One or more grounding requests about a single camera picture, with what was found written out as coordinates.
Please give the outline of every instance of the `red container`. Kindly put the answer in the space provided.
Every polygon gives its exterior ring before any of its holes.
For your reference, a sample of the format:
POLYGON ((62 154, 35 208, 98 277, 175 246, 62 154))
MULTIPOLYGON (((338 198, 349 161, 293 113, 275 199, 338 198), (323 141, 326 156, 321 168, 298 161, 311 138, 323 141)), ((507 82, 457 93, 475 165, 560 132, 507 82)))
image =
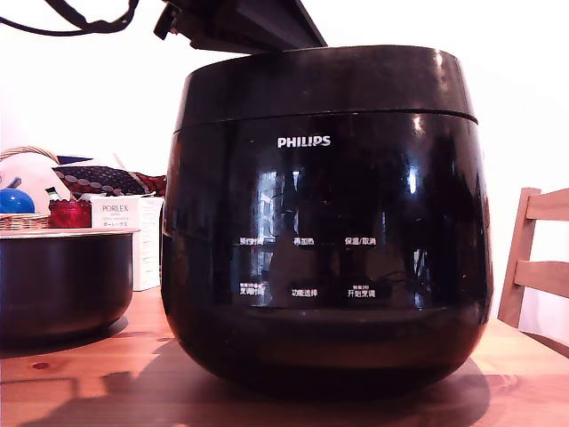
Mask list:
POLYGON ((50 211, 50 229, 91 228, 91 202, 88 200, 52 200, 50 211))

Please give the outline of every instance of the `wicker basket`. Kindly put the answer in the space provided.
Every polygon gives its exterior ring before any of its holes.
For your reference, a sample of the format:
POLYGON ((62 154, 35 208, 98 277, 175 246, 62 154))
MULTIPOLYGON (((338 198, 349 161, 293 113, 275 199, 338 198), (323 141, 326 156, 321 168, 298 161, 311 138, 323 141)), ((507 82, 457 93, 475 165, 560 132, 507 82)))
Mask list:
MULTIPOLYGON (((36 153, 49 157, 58 165, 59 159, 46 149, 38 147, 16 147, 0 153, 0 161, 21 153, 36 153)), ((0 230, 36 230, 49 228, 49 217, 40 213, 0 213, 0 230)))
POLYGON ((49 217, 40 213, 0 213, 0 230, 47 229, 49 217))

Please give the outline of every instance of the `cardboard box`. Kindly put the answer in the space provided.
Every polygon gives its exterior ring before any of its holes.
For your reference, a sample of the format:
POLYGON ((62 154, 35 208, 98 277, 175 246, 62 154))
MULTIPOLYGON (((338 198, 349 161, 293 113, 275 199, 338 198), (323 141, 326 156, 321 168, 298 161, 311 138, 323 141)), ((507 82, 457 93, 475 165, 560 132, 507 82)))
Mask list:
POLYGON ((161 197, 90 197, 94 228, 140 229, 132 236, 132 285, 143 291, 160 285, 161 197))

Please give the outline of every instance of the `chair backrest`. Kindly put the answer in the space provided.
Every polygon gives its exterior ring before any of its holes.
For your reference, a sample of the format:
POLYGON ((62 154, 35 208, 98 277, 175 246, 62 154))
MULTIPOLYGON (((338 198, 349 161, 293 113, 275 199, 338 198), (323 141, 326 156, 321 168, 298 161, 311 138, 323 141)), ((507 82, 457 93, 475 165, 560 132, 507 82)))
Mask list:
POLYGON ((526 287, 569 298, 569 262, 530 262, 536 220, 569 221, 569 189, 522 189, 498 319, 518 327, 526 287))

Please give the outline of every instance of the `wooden table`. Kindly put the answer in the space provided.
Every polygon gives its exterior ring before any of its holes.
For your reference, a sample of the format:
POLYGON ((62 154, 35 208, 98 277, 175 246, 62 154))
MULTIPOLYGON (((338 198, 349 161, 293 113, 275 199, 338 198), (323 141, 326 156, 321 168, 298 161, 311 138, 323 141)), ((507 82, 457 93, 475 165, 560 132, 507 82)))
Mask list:
POLYGON ((172 339, 157 288, 135 293, 121 327, 75 348, 4 356, 1 425, 569 426, 569 359, 495 319, 446 380, 343 404, 278 401, 208 374, 172 339))

